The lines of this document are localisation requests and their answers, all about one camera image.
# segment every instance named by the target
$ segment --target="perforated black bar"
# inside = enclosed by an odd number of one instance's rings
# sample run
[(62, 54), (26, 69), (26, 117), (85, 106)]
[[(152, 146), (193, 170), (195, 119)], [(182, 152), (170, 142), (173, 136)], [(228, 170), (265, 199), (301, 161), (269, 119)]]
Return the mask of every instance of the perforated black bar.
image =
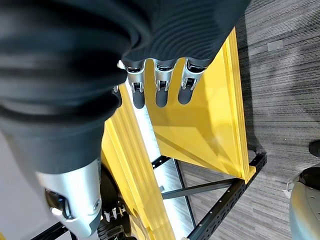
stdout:
[(250, 181), (245, 184), (244, 180), (236, 178), (234, 183), (209, 210), (187, 238), (189, 240), (208, 240), (266, 163), (267, 154), (265, 152), (259, 153), (250, 163), (250, 166), (256, 168), (256, 173)]

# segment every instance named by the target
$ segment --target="silver metal joint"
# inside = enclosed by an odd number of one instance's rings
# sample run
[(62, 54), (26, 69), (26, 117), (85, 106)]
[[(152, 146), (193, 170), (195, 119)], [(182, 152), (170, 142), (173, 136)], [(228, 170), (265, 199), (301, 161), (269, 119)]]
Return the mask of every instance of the silver metal joint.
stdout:
[(76, 236), (87, 238), (98, 228), (102, 212), (99, 159), (60, 174), (37, 172), (51, 213)]
[(130, 68), (125, 66), (125, 70), (128, 73), (128, 81), (133, 93), (138, 90), (140, 93), (143, 93), (145, 90), (145, 64), (146, 60), (139, 68)]
[(154, 79), (156, 90), (160, 91), (160, 88), (164, 88), (165, 91), (169, 90), (172, 73), (174, 71), (175, 65), (173, 66), (161, 66), (154, 61)]
[(206, 66), (193, 65), (186, 59), (182, 72), (181, 88), (185, 90), (190, 87), (190, 90), (193, 91), (206, 68)]
[(115, 85), (115, 86), (113, 87), (113, 91), (114, 91), (115, 93), (117, 93), (117, 92), (119, 91), (119, 85)]

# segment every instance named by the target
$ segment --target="robotic hand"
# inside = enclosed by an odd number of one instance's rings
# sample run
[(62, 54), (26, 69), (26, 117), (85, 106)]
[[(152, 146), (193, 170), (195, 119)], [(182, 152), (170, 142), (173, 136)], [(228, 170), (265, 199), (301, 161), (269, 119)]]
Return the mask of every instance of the robotic hand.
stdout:
[(128, 77), (142, 108), (145, 61), (153, 59), (155, 101), (164, 107), (175, 64), (186, 58), (178, 101), (187, 104), (248, 4), (1, 1), (0, 129), (15, 157), (33, 165), (52, 214), (75, 235), (92, 235), (103, 205), (115, 207), (101, 198), (100, 154), (104, 121), (119, 106), (117, 86)]

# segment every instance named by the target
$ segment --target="metal fingertip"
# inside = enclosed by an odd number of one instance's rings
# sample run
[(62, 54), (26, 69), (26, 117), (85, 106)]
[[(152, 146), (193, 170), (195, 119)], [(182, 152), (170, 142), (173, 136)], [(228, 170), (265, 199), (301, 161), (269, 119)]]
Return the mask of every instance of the metal fingertip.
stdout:
[(133, 104), (137, 109), (142, 109), (145, 106), (145, 94), (140, 91), (132, 93)]
[(168, 102), (168, 91), (165, 91), (164, 88), (160, 88), (160, 91), (155, 93), (155, 103), (159, 108), (163, 108), (167, 105)]
[(193, 93), (193, 90), (191, 91), (189, 86), (187, 86), (185, 89), (182, 89), (180, 87), (179, 94), (178, 94), (179, 103), (181, 103), (182, 105), (188, 104), (191, 100), (192, 93)]

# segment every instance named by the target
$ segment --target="yellow panel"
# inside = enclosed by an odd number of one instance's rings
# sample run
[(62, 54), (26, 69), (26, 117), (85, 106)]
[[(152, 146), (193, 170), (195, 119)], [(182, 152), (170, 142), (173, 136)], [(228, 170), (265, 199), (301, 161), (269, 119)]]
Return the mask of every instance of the yellow panel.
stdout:
[(122, 106), (105, 122), (102, 163), (120, 189), (139, 239), (174, 240), (127, 89), (124, 84), (119, 89)]
[(187, 105), (178, 102), (184, 63), (175, 66), (163, 108), (155, 102), (153, 62), (146, 64), (145, 99), (161, 154), (247, 182), (256, 169), (249, 167), (235, 29)]

